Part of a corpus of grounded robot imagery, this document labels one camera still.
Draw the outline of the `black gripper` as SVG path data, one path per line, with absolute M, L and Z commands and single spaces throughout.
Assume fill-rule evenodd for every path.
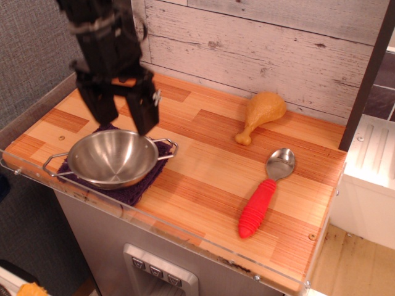
M 122 22 L 70 25 L 84 55 L 72 67 L 80 95 L 100 125 L 118 117 L 114 94 L 125 96 L 139 135 L 146 135 L 159 122 L 160 91 L 153 74 L 140 65 L 141 48 L 135 30 Z

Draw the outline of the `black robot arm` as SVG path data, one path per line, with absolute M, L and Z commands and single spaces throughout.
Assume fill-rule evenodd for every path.
M 131 5 L 115 1 L 59 1 L 69 20 L 82 60 L 71 63 L 76 86 L 94 119 L 102 126 L 118 117 L 114 97 L 124 97 L 138 133 L 146 135 L 159 122 L 160 92 L 143 56 Z

